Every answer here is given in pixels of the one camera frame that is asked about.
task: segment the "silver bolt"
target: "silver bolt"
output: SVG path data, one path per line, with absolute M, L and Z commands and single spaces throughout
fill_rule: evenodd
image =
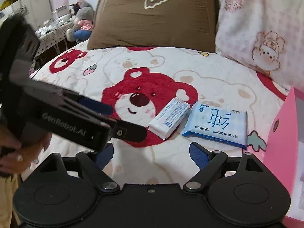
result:
M 188 189 L 199 189 L 201 187 L 201 184 L 198 182 L 188 182 L 186 183 L 186 187 Z
M 112 189 L 115 189 L 117 187 L 117 183 L 115 182 L 106 182 L 102 185 L 102 187 L 104 189 L 107 189 L 107 190 L 112 190 Z
M 123 131 L 122 131 L 121 129 L 118 130 L 118 131 L 117 131 L 117 135 L 118 135 L 118 136 L 122 136 L 122 135 L 123 135 Z

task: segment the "ring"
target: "ring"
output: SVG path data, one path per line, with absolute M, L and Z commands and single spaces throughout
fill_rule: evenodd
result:
M 22 162 L 23 161 L 23 157 L 21 154 L 19 154 L 17 157 L 16 157 L 16 161 L 17 162 Z

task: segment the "human hand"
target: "human hand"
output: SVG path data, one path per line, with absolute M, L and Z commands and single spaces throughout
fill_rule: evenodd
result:
M 36 144 L 20 148 L 21 143 L 5 127 L 0 127 L 0 144 L 16 149 L 0 159 L 0 171 L 9 174 L 20 174 L 38 157 L 41 150 L 50 144 L 52 134 L 48 133 Z

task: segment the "bear mouth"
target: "bear mouth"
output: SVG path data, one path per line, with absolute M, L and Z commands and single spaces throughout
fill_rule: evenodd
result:
M 132 111 L 130 110 L 130 108 L 128 108 L 128 111 L 129 111 L 131 114 L 137 114 L 137 112 L 132 112 Z

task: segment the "bear print blanket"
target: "bear print blanket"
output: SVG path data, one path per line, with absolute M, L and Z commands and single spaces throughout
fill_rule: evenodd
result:
M 80 43 L 53 59 L 34 73 L 34 79 L 110 104 L 113 117 L 145 127 L 175 96 L 191 105 L 199 100 L 210 106 L 246 111 L 247 150 L 263 160 L 269 129 L 287 94 L 277 84 L 217 54 L 163 47 L 88 51 L 86 45 Z M 141 143 L 112 139 L 114 157 L 104 171 L 121 186 L 183 185 L 199 171 L 189 156 L 191 142 L 241 156 L 240 148 L 181 136 L 187 118 L 166 141 L 151 132 Z M 39 155 L 31 170 L 53 152 L 70 157 L 83 150 L 53 135 L 50 147 Z

